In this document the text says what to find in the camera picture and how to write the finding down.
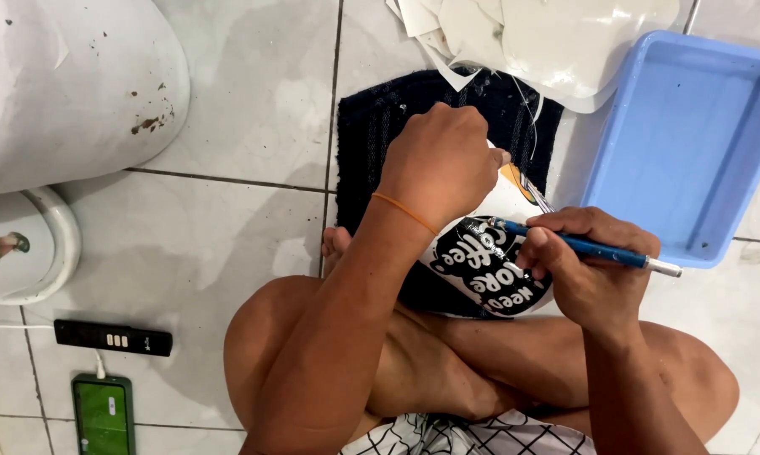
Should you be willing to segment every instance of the phone screen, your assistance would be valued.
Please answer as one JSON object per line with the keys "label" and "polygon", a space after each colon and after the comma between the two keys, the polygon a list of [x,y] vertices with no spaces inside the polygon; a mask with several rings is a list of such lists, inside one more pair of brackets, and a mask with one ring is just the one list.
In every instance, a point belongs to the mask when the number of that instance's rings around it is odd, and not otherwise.
{"label": "phone screen", "polygon": [[74,383],[82,455],[129,455],[124,387]]}

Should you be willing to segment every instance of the blue plastic tray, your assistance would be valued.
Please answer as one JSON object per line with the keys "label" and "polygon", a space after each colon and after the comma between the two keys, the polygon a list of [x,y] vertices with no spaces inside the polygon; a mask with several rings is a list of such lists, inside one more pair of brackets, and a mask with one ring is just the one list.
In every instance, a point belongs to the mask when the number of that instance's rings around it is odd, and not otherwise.
{"label": "blue plastic tray", "polygon": [[661,259],[725,255],[760,178],[760,49],[673,32],[626,57],[582,198],[661,239]]}

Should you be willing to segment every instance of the black sticker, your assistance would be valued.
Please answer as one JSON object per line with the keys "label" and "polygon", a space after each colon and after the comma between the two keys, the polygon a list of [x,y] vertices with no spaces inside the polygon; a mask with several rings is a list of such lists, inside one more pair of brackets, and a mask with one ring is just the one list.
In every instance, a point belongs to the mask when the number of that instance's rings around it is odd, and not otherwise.
{"label": "black sticker", "polygon": [[489,216],[466,217],[436,240],[431,269],[462,280],[480,304],[498,316],[514,316],[546,295],[551,275],[537,281],[514,262],[526,239],[487,224]]}

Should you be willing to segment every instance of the white checkered shorts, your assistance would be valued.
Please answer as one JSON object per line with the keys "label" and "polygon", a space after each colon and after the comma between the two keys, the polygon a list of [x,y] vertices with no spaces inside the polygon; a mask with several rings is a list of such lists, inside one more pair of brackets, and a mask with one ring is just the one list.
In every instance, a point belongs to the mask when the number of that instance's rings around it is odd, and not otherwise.
{"label": "white checkered shorts", "polygon": [[484,423],[450,415],[405,414],[348,444],[340,455],[593,455],[577,430],[510,410]]}

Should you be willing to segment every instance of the right hand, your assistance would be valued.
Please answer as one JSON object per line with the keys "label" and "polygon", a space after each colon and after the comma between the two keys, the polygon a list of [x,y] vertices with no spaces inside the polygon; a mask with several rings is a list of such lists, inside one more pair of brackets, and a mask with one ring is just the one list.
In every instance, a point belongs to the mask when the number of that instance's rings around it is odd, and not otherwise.
{"label": "right hand", "polygon": [[472,106],[436,103],[391,142],[377,192],[442,230],[476,210],[509,153],[487,146],[487,122]]}
{"label": "right hand", "polygon": [[658,257],[658,237],[596,207],[566,207],[527,220],[531,227],[515,264],[540,279],[550,271],[559,310],[588,332],[613,339],[634,329],[649,282],[648,270],[597,257],[580,259],[554,232]]}

